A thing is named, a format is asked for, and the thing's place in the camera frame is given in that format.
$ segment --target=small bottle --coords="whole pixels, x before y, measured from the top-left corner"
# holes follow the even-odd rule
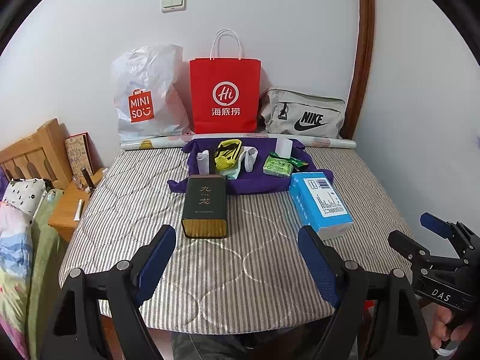
[[[82,184],[82,181],[80,180],[80,178],[77,175],[73,175],[73,177],[71,179],[72,179],[73,183],[75,184],[75,186],[77,187],[77,189],[79,191],[83,191],[83,184]]]

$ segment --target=white patterned pillow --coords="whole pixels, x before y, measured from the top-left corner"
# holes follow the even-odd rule
[[[42,178],[29,180],[12,180],[3,195],[3,201],[24,212],[30,219],[33,218],[42,196],[50,190],[50,181]]]

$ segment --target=green bed sheet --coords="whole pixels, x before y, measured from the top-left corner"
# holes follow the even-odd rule
[[[33,266],[28,295],[26,338],[31,360],[38,360],[43,335],[48,319],[60,292],[59,269],[67,251],[68,243],[47,223],[53,209],[63,195],[55,193],[52,202],[43,199],[35,220],[32,222]]]

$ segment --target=quilted mattress pad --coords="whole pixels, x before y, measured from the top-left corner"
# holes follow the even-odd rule
[[[307,147],[334,186],[354,225],[328,240],[347,260],[388,273],[410,266],[390,249],[390,231],[412,237],[381,185],[351,149]],[[188,175],[179,148],[121,151],[94,192],[59,273],[105,271],[130,259],[162,224],[177,231],[177,245],[153,297],[140,312],[148,327],[196,334],[232,334],[296,326],[333,313],[319,295],[297,247],[301,223],[288,192],[227,197],[229,235],[188,239],[180,222],[183,194],[167,180]],[[100,310],[110,316],[107,301]]]

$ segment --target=finger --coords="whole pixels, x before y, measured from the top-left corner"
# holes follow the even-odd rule
[[[465,322],[463,325],[458,326],[452,332],[452,341],[463,341],[467,335],[469,335],[470,329],[473,326],[473,322]]]
[[[450,332],[442,321],[434,317],[431,326],[430,337],[437,337],[440,340],[446,341],[450,338]]]
[[[433,349],[439,349],[442,346],[441,340],[435,336],[430,339],[430,344]]]
[[[446,307],[437,305],[437,310],[435,314],[440,321],[443,323],[449,323],[452,320],[452,310],[447,309]]]

